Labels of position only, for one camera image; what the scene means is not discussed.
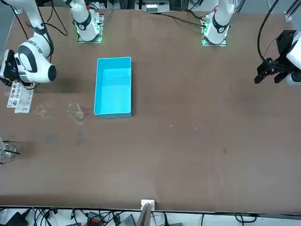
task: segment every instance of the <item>clear glass cup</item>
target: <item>clear glass cup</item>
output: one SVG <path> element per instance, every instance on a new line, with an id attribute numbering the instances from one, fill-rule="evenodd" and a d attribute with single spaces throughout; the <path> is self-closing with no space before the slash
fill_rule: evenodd
<path id="1" fill-rule="evenodd" d="M 46 117 L 47 115 L 49 115 L 49 110 L 43 105 L 38 105 L 36 106 L 35 113 L 39 114 L 40 116 Z"/>
<path id="2" fill-rule="evenodd" d="M 68 115 L 70 118 L 75 118 L 77 121 L 83 121 L 85 114 L 78 104 L 70 104 L 68 106 Z"/>

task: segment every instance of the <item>black device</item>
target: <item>black device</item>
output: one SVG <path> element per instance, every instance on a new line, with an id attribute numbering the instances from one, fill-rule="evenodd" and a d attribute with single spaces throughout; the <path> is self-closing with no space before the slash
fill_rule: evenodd
<path id="1" fill-rule="evenodd" d="M 292 64 L 286 55 L 294 48 L 292 45 L 295 30 L 285 30 L 277 38 L 279 57 L 276 60 L 267 58 L 258 68 L 258 75 L 254 78 L 255 84 L 262 82 L 268 75 L 277 74 L 274 77 L 275 83 L 280 83 L 287 75 L 292 74 L 292 80 L 301 81 L 301 70 Z"/>
<path id="2" fill-rule="evenodd" d="M 28 226 L 28 222 L 21 213 L 15 213 L 4 226 Z"/>

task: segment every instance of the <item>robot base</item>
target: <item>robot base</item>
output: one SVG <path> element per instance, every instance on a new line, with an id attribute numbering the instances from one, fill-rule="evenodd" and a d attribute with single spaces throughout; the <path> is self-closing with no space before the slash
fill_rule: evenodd
<path id="1" fill-rule="evenodd" d="M 226 38 L 220 44 L 212 44 L 204 35 L 206 33 L 207 27 L 210 25 L 210 19 L 208 17 L 204 17 L 200 21 L 201 21 L 201 25 L 206 26 L 206 27 L 202 27 L 201 30 L 202 46 L 227 46 Z"/>
<path id="2" fill-rule="evenodd" d="M 103 40 L 103 25 L 104 25 L 104 15 L 99 14 L 99 19 L 96 23 L 97 29 L 99 29 L 99 35 L 97 35 L 93 40 L 91 41 L 84 41 L 80 35 L 78 35 L 77 42 L 78 43 L 102 43 Z"/>

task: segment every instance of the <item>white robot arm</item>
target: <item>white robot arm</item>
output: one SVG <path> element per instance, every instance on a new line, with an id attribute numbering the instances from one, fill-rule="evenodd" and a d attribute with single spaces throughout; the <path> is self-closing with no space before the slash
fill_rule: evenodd
<path id="1" fill-rule="evenodd" d="M 234 13 L 233 0 L 219 0 L 216 12 L 209 14 L 210 25 L 204 36 L 212 44 L 220 44 L 227 36 L 230 19 Z"/>
<path id="2" fill-rule="evenodd" d="M 88 10 L 84 0 L 63 0 L 70 7 L 78 33 L 84 41 L 91 41 L 100 30 L 97 28 L 99 13 L 94 10 Z"/>
<path id="3" fill-rule="evenodd" d="M 16 53 L 11 49 L 5 51 L 0 68 L 0 80 L 8 86 L 11 86 L 13 81 L 19 81 L 27 87 L 33 83 L 52 82 L 56 77 L 56 68 L 46 58 L 53 53 L 53 43 L 35 0 L 2 2 L 23 8 L 32 24 L 34 34 L 19 46 Z"/>

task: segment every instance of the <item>metal bracket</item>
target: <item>metal bracket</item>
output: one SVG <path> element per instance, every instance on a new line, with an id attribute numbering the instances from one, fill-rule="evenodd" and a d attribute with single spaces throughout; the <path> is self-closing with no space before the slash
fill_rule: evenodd
<path id="1" fill-rule="evenodd" d="M 149 226 L 151 212 L 155 210 L 154 200 L 141 200 L 141 213 L 137 220 L 136 226 Z"/>
<path id="2" fill-rule="evenodd" d="M 154 211 L 155 210 L 155 200 L 141 199 L 141 209 L 143 210 L 144 206 L 148 203 L 151 206 L 151 211 Z"/>
<path id="3" fill-rule="evenodd" d="M 284 12 L 284 18 L 285 18 L 285 21 L 286 21 L 286 22 L 292 22 L 292 21 L 293 21 L 292 16 L 288 16 L 288 15 L 286 14 L 286 12 Z"/>
<path id="4" fill-rule="evenodd" d="M 205 33 L 207 32 L 208 26 L 210 26 L 210 19 L 207 15 L 203 19 L 200 20 L 201 25 L 205 25 L 206 27 L 201 28 L 201 36 L 202 36 L 202 46 L 227 46 L 226 38 L 220 43 L 220 44 L 212 44 L 205 36 Z"/>
<path id="5" fill-rule="evenodd" d="M 99 35 L 97 35 L 93 40 L 91 41 L 84 41 L 80 35 L 78 35 L 77 38 L 77 42 L 78 43 L 102 43 L 103 40 L 103 25 L 104 25 L 104 15 L 103 14 L 99 14 L 99 17 L 97 17 L 98 19 L 96 20 L 96 29 L 99 29 Z"/>

